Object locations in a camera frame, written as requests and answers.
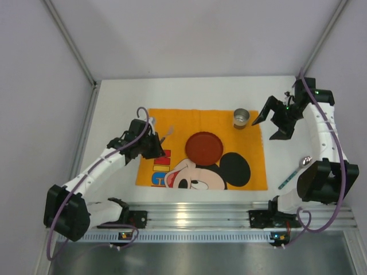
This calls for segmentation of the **fork with teal handle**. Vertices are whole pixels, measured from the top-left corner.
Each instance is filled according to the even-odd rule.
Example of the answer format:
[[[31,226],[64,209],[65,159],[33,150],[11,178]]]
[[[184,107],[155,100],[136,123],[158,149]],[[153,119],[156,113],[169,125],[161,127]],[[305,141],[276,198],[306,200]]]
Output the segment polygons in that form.
[[[166,134],[162,136],[162,138],[160,139],[160,143],[162,144],[173,132],[174,132],[174,126],[171,125]]]

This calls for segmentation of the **metal cup brown base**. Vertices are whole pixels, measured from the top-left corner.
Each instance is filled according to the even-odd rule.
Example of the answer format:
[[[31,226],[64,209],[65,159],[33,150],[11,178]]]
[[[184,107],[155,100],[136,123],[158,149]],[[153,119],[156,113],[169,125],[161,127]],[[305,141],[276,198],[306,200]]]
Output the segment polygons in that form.
[[[233,127],[243,129],[250,119],[250,112],[243,108],[238,108],[233,112]]]

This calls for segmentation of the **red round plate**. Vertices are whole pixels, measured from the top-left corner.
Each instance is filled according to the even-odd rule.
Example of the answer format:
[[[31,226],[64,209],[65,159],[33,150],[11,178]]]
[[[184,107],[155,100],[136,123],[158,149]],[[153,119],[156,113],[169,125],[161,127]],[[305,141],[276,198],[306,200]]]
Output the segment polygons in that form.
[[[211,132],[197,132],[188,138],[185,153],[189,160],[200,166],[215,164],[222,157],[224,146]]]

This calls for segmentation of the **orange cartoon mouse towel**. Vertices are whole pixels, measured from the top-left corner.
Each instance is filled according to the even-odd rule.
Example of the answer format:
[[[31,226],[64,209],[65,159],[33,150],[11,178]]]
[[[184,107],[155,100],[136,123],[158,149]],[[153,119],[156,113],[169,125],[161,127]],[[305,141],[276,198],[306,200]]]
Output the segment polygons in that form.
[[[233,111],[150,109],[157,120],[155,129],[162,137],[166,156],[140,160],[135,184],[144,187],[193,190],[265,191],[268,189],[264,148],[259,125],[252,126],[257,111],[243,129],[233,127]],[[200,166],[188,159],[185,144],[194,133],[211,132],[224,146],[220,160]]]

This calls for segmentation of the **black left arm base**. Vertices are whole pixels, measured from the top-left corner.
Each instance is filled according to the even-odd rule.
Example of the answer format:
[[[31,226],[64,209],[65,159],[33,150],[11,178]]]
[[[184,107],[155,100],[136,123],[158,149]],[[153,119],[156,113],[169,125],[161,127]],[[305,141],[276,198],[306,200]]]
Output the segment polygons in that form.
[[[125,211],[116,222],[107,222],[97,226],[99,229],[117,229],[130,228],[133,226],[137,229],[144,229],[147,225],[147,211],[129,210]]]

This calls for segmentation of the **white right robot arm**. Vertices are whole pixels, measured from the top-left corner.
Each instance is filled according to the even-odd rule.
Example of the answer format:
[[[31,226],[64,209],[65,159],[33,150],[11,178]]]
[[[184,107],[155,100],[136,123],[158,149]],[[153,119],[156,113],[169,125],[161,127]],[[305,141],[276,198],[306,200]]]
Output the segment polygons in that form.
[[[305,120],[311,142],[312,164],[297,179],[296,187],[277,197],[278,210],[295,210],[303,202],[337,203],[344,199],[359,175],[338,139],[334,119],[335,100],[332,91],[316,88],[314,78],[300,76],[287,92],[287,101],[270,96],[258,117],[257,125],[273,112],[271,121],[278,130],[272,140],[289,140],[299,120]]]

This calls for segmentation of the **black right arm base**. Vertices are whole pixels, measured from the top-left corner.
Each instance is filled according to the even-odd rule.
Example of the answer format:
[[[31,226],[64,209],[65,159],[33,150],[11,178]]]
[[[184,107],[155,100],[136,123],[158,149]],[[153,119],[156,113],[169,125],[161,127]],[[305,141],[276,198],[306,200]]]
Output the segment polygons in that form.
[[[265,228],[301,228],[295,214],[287,214],[278,210],[276,200],[268,201],[266,210],[249,210],[250,227],[254,229]]]

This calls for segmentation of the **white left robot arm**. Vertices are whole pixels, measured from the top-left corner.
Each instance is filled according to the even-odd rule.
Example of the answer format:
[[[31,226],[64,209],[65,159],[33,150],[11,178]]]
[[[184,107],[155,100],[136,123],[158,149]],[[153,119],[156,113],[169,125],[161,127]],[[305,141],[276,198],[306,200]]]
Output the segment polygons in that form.
[[[78,241],[91,228],[103,224],[124,224],[129,206],[118,198],[88,202],[87,195],[98,191],[114,173],[142,156],[165,155],[155,120],[134,119],[121,137],[112,139],[102,154],[83,172],[63,186],[52,186],[46,196],[44,225],[71,241]]]

